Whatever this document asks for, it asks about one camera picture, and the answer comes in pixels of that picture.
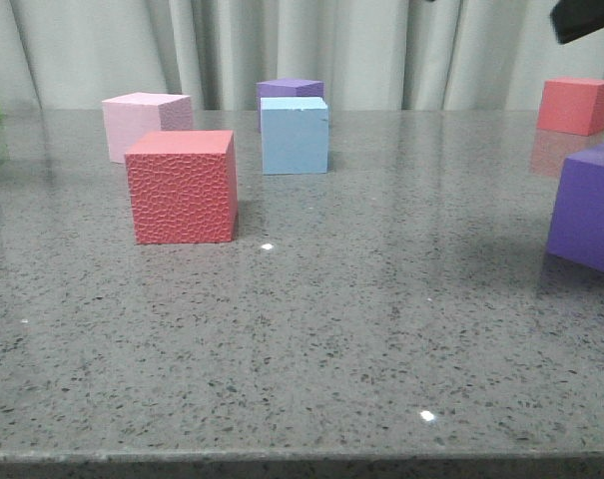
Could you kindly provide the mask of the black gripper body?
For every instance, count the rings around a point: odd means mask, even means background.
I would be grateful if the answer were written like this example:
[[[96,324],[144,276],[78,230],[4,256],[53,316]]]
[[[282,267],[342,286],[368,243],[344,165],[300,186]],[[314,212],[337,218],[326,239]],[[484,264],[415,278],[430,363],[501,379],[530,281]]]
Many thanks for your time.
[[[604,28],[604,0],[560,0],[550,20],[558,43],[570,43]]]

